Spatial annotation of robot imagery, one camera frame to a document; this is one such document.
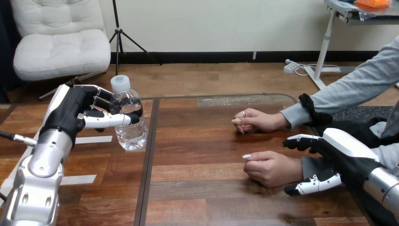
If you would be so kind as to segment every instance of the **white cable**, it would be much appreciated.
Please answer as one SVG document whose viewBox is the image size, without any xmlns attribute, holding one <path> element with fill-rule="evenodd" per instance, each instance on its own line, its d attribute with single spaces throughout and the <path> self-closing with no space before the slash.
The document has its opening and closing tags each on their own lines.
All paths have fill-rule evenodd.
<svg viewBox="0 0 399 226">
<path fill-rule="evenodd" d="M 299 65 L 299 68 L 297 68 L 296 70 L 295 70 L 295 73 L 297 74 L 297 75 L 301 75 L 301 76 L 308 76 L 309 74 L 308 73 L 306 73 L 306 74 L 300 74 L 300 73 L 298 73 L 298 70 L 299 69 L 304 69 L 303 67 L 306 67 L 306 66 L 309 66 L 309 67 L 311 67 L 311 68 L 316 68 L 315 66 L 317 66 L 316 64 L 310 64 L 310 65 L 302 65 L 302 64 L 298 64 Z M 323 65 L 323 66 L 327 66 L 327 67 L 340 67 L 340 66 L 337 66 L 337 65 Z"/>
</svg>

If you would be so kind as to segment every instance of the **orange object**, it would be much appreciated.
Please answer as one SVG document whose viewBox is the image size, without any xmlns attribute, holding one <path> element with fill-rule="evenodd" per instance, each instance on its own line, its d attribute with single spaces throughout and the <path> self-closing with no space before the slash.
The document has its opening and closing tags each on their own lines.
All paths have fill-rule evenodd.
<svg viewBox="0 0 399 226">
<path fill-rule="evenodd" d="M 356 0 L 356 3 L 370 7 L 388 7 L 392 0 Z"/>
</svg>

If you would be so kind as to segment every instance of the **power strip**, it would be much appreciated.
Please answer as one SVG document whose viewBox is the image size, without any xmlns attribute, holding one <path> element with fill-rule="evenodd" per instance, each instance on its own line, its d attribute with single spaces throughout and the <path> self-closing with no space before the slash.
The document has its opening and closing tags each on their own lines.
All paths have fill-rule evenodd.
<svg viewBox="0 0 399 226">
<path fill-rule="evenodd" d="M 294 73 L 296 69 L 299 68 L 299 64 L 295 63 L 294 61 L 291 61 L 291 63 L 287 64 L 284 67 L 284 72 L 287 73 Z"/>
</svg>

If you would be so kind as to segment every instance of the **gray sweater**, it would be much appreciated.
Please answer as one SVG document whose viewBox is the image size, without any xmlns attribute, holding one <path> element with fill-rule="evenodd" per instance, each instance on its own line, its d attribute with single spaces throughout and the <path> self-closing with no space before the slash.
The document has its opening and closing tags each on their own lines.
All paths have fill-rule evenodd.
<svg viewBox="0 0 399 226">
<path fill-rule="evenodd" d="M 399 81 L 399 36 L 371 60 L 357 67 L 352 73 L 330 84 L 312 95 L 317 112 L 336 113 L 367 102 L 383 93 Z M 297 126 L 310 122 L 307 111 L 298 103 L 281 113 Z M 399 102 L 393 108 L 387 122 L 379 122 L 370 127 L 378 137 L 385 138 L 399 133 Z M 399 176 L 399 143 L 379 146 L 372 149 L 395 176 Z M 331 167 L 322 158 L 302 158 L 303 177 Z"/>
</svg>

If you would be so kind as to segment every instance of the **fingernail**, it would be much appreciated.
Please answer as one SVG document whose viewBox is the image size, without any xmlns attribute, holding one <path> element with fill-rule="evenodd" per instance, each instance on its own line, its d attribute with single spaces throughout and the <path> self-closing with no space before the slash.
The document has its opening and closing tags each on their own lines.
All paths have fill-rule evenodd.
<svg viewBox="0 0 399 226">
<path fill-rule="evenodd" d="M 241 119 L 233 119 L 231 122 L 236 124 L 236 125 L 240 125 L 241 124 Z"/>
<path fill-rule="evenodd" d="M 246 155 L 243 155 L 242 158 L 243 159 L 250 159 L 250 158 L 252 158 L 252 155 L 251 154 L 246 154 Z"/>
</svg>

